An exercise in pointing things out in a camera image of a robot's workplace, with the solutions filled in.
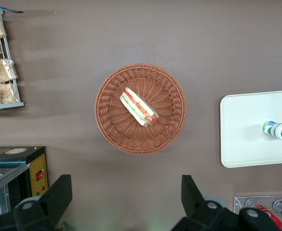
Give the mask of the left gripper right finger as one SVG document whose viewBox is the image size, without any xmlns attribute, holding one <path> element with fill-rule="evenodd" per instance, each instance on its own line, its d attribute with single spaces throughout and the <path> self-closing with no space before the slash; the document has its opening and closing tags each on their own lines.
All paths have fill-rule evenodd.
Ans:
<svg viewBox="0 0 282 231">
<path fill-rule="evenodd" d="M 205 200 L 190 175 L 181 181 L 181 202 L 186 216 L 173 228 L 174 231 L 238 231 L 238 215 L 220 203 Z"/>
</svg>

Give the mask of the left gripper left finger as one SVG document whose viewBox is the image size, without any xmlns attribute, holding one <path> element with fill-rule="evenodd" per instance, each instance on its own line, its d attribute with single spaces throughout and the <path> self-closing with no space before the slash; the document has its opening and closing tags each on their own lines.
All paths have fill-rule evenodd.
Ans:
<svg viewBox="0 0 282 231">
<path fill-rule="evenodd" d="M 54 231 L 72 201 L 71 176 L 61 175 L 38 200 L 20 203 L 13 216 L 18 231 Z"/>
</svg>

